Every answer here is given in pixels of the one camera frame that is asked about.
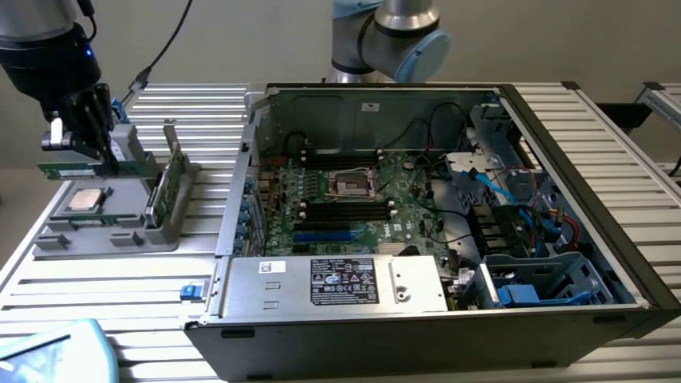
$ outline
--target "green circuit board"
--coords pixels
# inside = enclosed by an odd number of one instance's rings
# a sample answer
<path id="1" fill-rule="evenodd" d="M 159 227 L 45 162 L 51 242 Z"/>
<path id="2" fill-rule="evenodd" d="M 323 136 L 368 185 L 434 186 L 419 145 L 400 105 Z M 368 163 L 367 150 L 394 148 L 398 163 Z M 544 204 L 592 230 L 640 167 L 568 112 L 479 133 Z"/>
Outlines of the green circuit board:
<path id="1" fill-rule="evenodd" d="M 307 243 L 310 251 L 306 252 L 294 251 L 294 225 L 303 222 L 299 218 L 302 201 L 306 199 L 315 202 L 338 201 L 343 203 L 347 200 L 367 201 L 368 199 L 364 197 L 339 199 L 328 195 L 331 193 L 331 173 L 335 171 L 306 170 L 302 164 L 295 161 L 275 168 L 264 168 L 263 171 L 271 179 L 268 182 L 270 190 L 264 198 L 268 221 L 266 256 L 380 254 L 379 246 L 386 243 L 406 243 L 406 246 L 416 246 L 423 255 L 446 256 L 448 253 L 447 245 L 428 239 L 420 230 L 420 222 L 423 221 L 427 231 L 431 231 L 439 217 L 436 213 L 430 212 L 415 203 L 415 197 L 410 193 L 415 177 L 420 176 L 418 185 L 424 183 L 424 172 L 419 168 L 411 170 L 404 168 L 406 162 L 415 164 L 415 161 L 415 156 L 410 156 L 404 152 L 391 152 L 378 162 L 376 168 L 371 170 L 374 190 L 378 191 L 371 200 L 387 201 L 391 199 L 395 201 L 398 215 L 390 221 L 351 223 L 352 242 Z M 343 171 L 339 174 L 348 174 L 348 172 L 351 171 Z M 283 192 L 287 193 L 286 203 L 275 203 L 275 198 L 280 198 Z M 438 230 L 432 231 L 432 236 L 439 241 L 446 240 L 444 234 Z"/>

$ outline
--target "motherboard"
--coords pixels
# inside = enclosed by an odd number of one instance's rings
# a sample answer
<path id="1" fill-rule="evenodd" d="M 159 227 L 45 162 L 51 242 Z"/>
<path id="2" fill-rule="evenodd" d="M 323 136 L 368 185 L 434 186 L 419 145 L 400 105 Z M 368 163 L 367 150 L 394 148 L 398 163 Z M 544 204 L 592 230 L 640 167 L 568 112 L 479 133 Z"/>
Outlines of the motherboard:
<path id="1" fill-rule="evenodd" d="M 266 256 L 403 251 L 447 256 L 439 217 L 427 208 L 434 194 L 420 186 L 428 164 L 420 157 L 390 152 L 375 164 L 350 161 L 368 165 L 350 169 L 315 166 L 304 158 L 266 160 L 259 181 L 268 221 Z"/>

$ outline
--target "light blue object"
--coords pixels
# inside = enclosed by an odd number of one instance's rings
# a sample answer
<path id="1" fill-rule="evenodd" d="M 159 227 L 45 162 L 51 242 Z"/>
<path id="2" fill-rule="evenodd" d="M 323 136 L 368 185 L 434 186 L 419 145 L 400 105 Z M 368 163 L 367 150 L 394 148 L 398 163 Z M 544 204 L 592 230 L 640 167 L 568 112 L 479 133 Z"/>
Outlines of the light blue object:
<path id="1" fill-rule="evenodd" d="M 120 124 L 130 124 L 128 113 L 126 112 L 123 103 L 114 98 L 111 101 L 111 107 L 114 109 L 114 113 L 116 114 L 116 118 L 119 118 Z"/>
<path id="2" fill-rule="evenodd" d="M 95 319 L 0 347 L 0 381 L 119 381 L 116 354 Z"/>
<path id="3" fill-rule="evenodd" d="M 396 82 L 427 82 L 446 61 L 451 39 L 444 30 L 432 31 L 412 48 L 395 72 Z"/>
<path id="4" fill-rule="evenodd" d="M 334 18 L 347 18 L 356 14 L 362 14 L 368 10 L 375 10 L 382 6 L 383 0 L 358 1 L 358 0 L 335 0 L 334 1 Z"/>
<path id="5" fill-rule="evenodd" d="M 571 298 L 544 299 L 532 285 L 507 285 L 498 289 L 499 301 L 504 307 L 582 306 L 590 303 L 592 293 L 583 291 Z"/>
<path id="6" fill-rule="evenodd" d="M 203 299 L 204 288 L 199 285 L 186 285 L 180 290 L 182 301 L 200 301 Z"/>

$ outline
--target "robotic arm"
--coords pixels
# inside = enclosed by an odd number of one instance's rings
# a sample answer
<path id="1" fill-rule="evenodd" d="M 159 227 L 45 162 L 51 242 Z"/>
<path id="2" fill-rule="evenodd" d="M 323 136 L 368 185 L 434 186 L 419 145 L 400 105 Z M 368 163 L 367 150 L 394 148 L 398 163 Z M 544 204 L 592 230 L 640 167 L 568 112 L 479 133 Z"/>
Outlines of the robotic arm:
<path id="1" fill-rule="evenodd" d="M 94 22 L 91 0 L 77 2 Z M 335 0 L 334 9 L 327 81 L 378 82 L 380 72 L 398 82 L 426 82 L 450 50 L 432 0 Z M 43 150 L 74 151 L 102 160 L 102 176 L 115 176 L 111 95 L 108 86 L 98 83 L 93 38 L 75 21 L 73 0 L 0 0 L 0 65 L 17 89 L 41 102 L 51 123 Z"/>
<path id="2" fill-rule="evenodd" d="M 90 0 L 78 0 L 86 16 Z M 108 86 L 71 0 L 0 1 L 0 64 L 17 89 L 41 102 L 51 123 L 42 147 L 73 150 L 116 171 Z"/>
<path id="3" fill-rule="evenodd" d="M 426 82 L 450 51 L 432 0 L 335 0 L 328 82 Z"/>

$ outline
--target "label sticker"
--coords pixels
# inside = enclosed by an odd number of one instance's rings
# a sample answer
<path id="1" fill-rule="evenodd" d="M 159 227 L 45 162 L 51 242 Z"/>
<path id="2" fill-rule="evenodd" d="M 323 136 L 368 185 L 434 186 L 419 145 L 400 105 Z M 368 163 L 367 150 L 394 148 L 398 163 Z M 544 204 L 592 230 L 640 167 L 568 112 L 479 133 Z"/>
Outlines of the label sticker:
<path id="1" fill-rule="evenodd" d="M 260 274 L 286 273 L 287 261 L 260 262 L 258 272 Z"/>
<path id="2" fill-rule="evenodd" d="M 362 111 L 363 112 L 378 112 L 382 109 L 382 104 L 378 102 L 363 102 L 362 103 Z"/>
<path id="3" fill-rule="evenodd" d="M 379 303 L 372 258 L 312 259 L 310 301 L 316 306 Z"/>
<path id="4" fill-rule="evenodd" d="M 59 173 L 63 177 L 90 177 L 95 176 L 95 169 L 61 170 Z"/>

